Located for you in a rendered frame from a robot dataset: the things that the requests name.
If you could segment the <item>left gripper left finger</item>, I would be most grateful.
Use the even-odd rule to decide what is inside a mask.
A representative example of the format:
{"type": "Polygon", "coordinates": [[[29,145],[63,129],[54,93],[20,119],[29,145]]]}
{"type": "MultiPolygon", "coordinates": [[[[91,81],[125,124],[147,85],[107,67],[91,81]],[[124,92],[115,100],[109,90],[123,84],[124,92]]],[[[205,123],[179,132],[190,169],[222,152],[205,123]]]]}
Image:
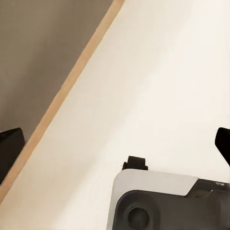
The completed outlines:
{"type": "Polygon", "coordinates": [[[20,127],[0,133],[0,185],[2,185],[25,145],[26,142],[20,127]]]}

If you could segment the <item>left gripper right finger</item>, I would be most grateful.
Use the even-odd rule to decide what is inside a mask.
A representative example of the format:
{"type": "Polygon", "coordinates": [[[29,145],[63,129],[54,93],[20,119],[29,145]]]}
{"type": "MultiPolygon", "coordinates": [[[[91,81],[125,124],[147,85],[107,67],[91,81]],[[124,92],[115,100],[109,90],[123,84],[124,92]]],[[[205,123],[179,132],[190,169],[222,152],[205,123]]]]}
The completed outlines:
{"type": "Polygon", "coordinates": [[[230,129],[219,127],[215,138],[215,146],[230,166],[230,129]]]}

